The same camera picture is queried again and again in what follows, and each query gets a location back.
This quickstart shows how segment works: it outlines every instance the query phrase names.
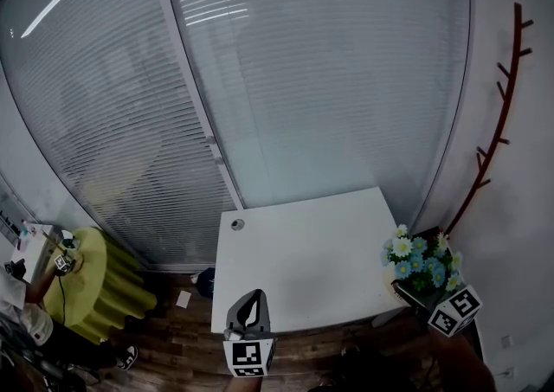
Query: person in white shirt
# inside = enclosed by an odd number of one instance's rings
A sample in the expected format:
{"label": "person in white shirt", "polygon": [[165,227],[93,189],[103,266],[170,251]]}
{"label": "person in white shirt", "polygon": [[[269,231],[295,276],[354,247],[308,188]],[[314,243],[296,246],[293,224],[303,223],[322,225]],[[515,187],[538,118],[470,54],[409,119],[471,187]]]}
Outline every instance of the person in white shirt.
{"label": "person in white shirt", "polygon": [[58,273],[51,267],[34,285],[28,285],[0,268],[0,313],[20,325],[38,350],[52,361],[76,364],[92,370],[118,366],[128,370],[138,356],[136,346],[126,350],[109,343],[94,345],[67,327],[55,322],[40,306]]}

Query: paper on floor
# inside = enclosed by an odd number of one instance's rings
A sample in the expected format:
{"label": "paper on floor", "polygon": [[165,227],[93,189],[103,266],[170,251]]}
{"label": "paper on floor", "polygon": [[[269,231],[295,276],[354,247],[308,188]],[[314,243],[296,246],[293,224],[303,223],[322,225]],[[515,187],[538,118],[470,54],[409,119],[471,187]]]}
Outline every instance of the paper on floor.
{"label": "paper on floor", "polygon": [[181,291],[181,293],[179,293],[179,298],[177,299],[177,305],[179,307],[183,307],[184,309],[186,309],[187,305],[189,305],[189,300],[190,300],[190,292]]}

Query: yellow tablecloth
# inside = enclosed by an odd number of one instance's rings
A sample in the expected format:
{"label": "yellow tablecloth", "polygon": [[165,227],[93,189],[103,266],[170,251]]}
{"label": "yellow tablecloth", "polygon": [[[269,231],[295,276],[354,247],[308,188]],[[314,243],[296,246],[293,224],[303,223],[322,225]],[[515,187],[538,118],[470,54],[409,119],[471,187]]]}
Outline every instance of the yellow tablecloth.
{"label": "yellow tablecloth", "polygon": [[[108,339],[111,327],[123,329],[127,315],[144,318],[157,301],[142,288],[143,280],[133,272],[138,262],[107,235],[95,228],[78,229],[74,235],[81,240],[78,252],[84,260],[79,271],[61,278],[66,296],[65,326],[100,344],[101,338]],[[54,252],[49,267],[59,254]],[[48,289],[44,305],[48,314],[61,323],[63,298],[58,279]]]}

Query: window blind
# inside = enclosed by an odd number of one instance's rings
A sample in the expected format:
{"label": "window blind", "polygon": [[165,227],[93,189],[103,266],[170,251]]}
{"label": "window blind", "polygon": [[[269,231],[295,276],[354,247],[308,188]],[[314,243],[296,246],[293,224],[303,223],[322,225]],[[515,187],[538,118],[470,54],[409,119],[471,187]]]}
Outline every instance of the window blind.
{"label": "window blind", "polygon": [[54,1],[0,3],[6,76],[45,158],[151,263],[213,262],[220,214],[235,206],[159,0],[58,0],[31,29]]}
{"label": "window blind", "polygon": [[173,0],[247,207],[380,186],[422,206],[460,97],[469,0]]}

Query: flower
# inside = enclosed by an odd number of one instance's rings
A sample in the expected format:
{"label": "flower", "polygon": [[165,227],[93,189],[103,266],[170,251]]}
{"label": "flower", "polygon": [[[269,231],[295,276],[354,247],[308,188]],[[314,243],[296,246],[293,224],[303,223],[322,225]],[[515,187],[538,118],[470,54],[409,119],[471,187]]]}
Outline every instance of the flower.
{"label": "flower", "polygon": [[412,251],[412,242],[406,238],[393,238],[392,239],[392,252],[397,257],[407,257]]}
{"label": "flower", "polygon": [[447,291],[453,291],[456,287],[461,284],[461,276],[459,273],[454,272],[450,275],[447,283]]}
{"label": "flower", "polygon": [[414,252],[423,254],[427,250],[427,240],[424,240],[422,237],[417,236],[412,243],[414,245]]}
{"label": "flower", "polygon": [[411,273],[412,268],[407,261],[401,261],[400,263],[395,265],[395,274],[399,280],[404,280],[405,278],[408,278]]}
{"label": "flower", "polygon": [[419,254],[413,254],[412,258],[409,259],[409,264],[411,265],[412,272],[421,272],[424,268],[423,257]]}
{"label": "flower", "polygon": [[441,287],[444,284],[446,278],[446,270],[444,265],[437,264],[433,267],[433,284],[435,287]]}
{"label": "flower", "polygon": [[437,237],[437,248],[435,249],[435,255],[444,255],[448,248],[447,237],[440,232]]}
{"label": "flower", "polygon": [[405,224],[401,224],[396,228],[395,234],[394,234],[396,238],[400,238],[406,235],[408,235],[408,226],[406,226]]}
{"label": "flower", "polygon": [[389,256],[390,256],[390,249],[384,248],[381,251],[381,264],[383,265],[383,267],[387,267],[389,265],[390,263]]}
{"label": "flower", "polygon": [[461,269],[461,262],[463,261],[463,259],[464,257],[460,251],[452,255],[452,262],[450,263],[450,269],[452,271],[459,271]]}
{"label": "flower", "polygon": [[423,265],[425,266],[425,270],[430,271],[430,272],[433,272],[433,269],[435,268],[435,266],[440,265],[440,264],[441,264],[441,262],[438,261],[435,257],[427,258],[423,262]]}

